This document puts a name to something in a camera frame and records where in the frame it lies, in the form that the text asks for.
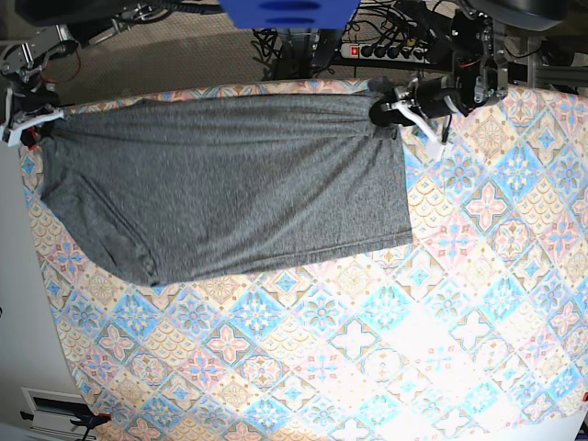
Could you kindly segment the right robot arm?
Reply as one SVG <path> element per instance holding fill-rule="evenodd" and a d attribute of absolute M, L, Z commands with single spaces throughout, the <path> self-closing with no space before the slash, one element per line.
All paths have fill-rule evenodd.
<path fill-rule="evenodd" d="M 81 48 L 139 25 L 167 17 L 165 9 L 147 1 L 3 1 L 1 30 L 16 18 L 34 34 L 15 38 L 1 35 L 1 114 L 4 120 L 20 111 L 16 97 L 31 96 L 42 105 L 57 98 L 46 90 L 42 78 L 49 61 L 77 53 Z"/>

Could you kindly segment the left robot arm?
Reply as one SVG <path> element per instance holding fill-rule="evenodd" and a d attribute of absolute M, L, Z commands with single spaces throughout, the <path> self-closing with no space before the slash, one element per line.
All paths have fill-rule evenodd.
<path fill-rule="evenodd" d="M 415 79 L 405 86 L 388 86 L 369 117 L 374 124 L 413 126 L 400 111 L 404 105 L 422 119 L 468 116 L 479 107 L 497 104 L 507 95 L 508 61 L 503 52 L 504 26 L 487 14 L 458 1 L 458 9 L 443 28 L 424 2 L 408 4 L 408 15 L 435 42 L 449 50 L 450 71 L 432 80 Z"/>

